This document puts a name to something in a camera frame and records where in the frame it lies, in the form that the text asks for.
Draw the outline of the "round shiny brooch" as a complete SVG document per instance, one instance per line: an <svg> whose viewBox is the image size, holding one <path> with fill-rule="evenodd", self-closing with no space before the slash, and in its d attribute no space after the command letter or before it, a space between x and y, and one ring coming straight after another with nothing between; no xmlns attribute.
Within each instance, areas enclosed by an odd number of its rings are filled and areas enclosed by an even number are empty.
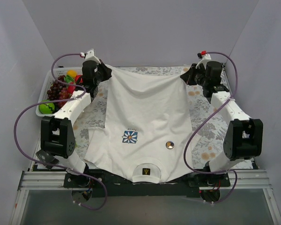
<svg viewBox="0 0 281 225"><path fill-rule="evenodd" d="M173 149L175 147L175 144L172 141L167 141L165 146L167 149Z"/></svg>

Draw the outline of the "white t-shirt with flower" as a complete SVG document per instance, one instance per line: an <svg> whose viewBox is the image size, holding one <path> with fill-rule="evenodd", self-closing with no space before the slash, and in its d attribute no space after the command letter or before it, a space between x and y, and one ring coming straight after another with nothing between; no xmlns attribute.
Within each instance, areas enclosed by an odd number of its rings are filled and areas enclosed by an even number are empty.
<svg viewBox="0 0 281 225"><path fill-rule="evenodd" d="M131 182L165 183L191 170L183 160L192 125L180 75L142 75L112 68L104 128L89 129L84 159ZM165 144L172 141L173 149Z"/></svg>

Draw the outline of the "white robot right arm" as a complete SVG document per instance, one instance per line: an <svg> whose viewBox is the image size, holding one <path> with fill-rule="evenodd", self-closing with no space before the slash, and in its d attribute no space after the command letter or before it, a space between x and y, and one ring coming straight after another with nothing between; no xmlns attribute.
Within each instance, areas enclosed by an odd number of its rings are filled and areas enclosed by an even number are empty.
<svg viewBox="0 0 281 225"><path fill-rule="evenodd" d="M208 102L216 108L212 114L219 113L228 125L223 141L223 151L202 170L192 171L202 174L207 186L215 185L219 174L227 173L236 164L257 157L262 151L263 122L247 115L235 102L229 89L222 84L222 64L209 61L206 64L193 63L182 80L190 86L199 85Z"/></svg>

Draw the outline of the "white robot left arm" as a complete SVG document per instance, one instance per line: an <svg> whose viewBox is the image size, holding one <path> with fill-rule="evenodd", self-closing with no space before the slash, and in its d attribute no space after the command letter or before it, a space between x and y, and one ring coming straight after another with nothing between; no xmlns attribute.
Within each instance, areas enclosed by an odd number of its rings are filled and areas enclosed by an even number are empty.
<svg viewBox="0 0 281 225"><path fill-rule="evenodd" d="M59 160L68 173L75 175L74 182L82 188L90 183L90 175L85 173L87 165L75 151L73 125L96 97L100 82L109 78L111 69L101 60L84 61L79 81L86 93L82 88L76 88L72 94L74 100L66 102L53 116L45 116L41 120L41 150Z"/></svg>

